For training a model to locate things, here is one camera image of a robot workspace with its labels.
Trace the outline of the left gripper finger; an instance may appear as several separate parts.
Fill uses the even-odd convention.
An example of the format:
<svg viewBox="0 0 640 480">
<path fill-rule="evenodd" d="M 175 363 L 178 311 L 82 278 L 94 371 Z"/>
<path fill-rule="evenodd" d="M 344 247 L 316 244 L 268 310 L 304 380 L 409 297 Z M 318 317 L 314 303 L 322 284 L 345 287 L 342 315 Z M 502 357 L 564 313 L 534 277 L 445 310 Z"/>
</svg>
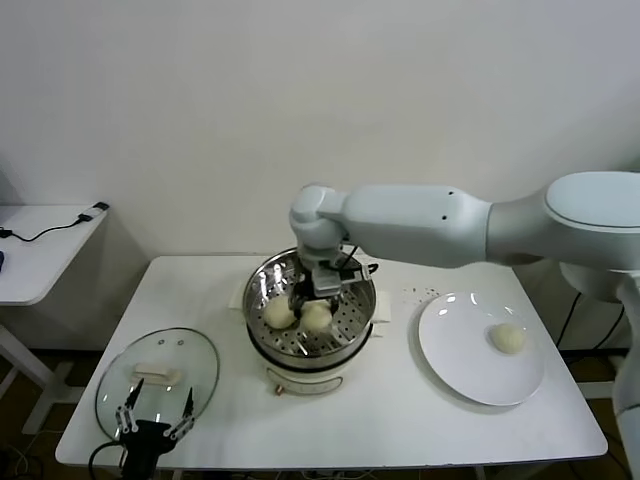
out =
<svg viewBox="0 0 640 480">
<path fill-rule="evenodd" d="M 130 434 L 138 431 L 137 421 L 134 416 L 134 407 L 141 393 L 144 380 L 140 379 L 135 387 L 132 387 L 125 403 L 116 409 L 116 423 L 120 434 Z"/>
<path fill-rule="evenodd" d="M 192 428 L 195 423 L 193 389 L 189 389 L 187 400 L 184 405 L 181 419 L 172 427 L 164 432 L 164 436 L 171 440 L 181 440 Z"/>
</svg>

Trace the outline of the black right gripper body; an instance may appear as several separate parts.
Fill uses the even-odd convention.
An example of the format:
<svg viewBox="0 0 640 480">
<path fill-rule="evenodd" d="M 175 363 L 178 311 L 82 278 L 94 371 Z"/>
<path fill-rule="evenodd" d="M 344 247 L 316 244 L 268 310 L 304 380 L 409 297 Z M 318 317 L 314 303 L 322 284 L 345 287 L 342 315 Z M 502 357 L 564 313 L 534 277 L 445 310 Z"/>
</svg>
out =
<svg viewBox="0 0 640 480">
<path fill-rule="evenodd" d="M 330 262 L 328 260 L 308 261 L 298 259 L 298 298 L 301 302 L 328 299 L 330 291 L 316 287 L 313 272 L 319 270 L 321 278 L 329 272 Z"/>
</svg>

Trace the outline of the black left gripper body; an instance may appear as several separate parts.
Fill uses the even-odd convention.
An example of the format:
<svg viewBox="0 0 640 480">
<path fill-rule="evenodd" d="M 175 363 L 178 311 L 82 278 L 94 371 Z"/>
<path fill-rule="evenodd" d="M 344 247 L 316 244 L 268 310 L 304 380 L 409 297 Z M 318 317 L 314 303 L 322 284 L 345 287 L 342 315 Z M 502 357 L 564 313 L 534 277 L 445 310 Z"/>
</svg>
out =
<svg viewBox="0 0 640 480">
<path fill-rule="evenodd" d="M 173 449 L 172 427 L 166 423 L 139 421 L 136 431 L 122 435 L 126 458 L 122 466 L 124 480 L 151 479 L 159 458 Z"/>
</svg>

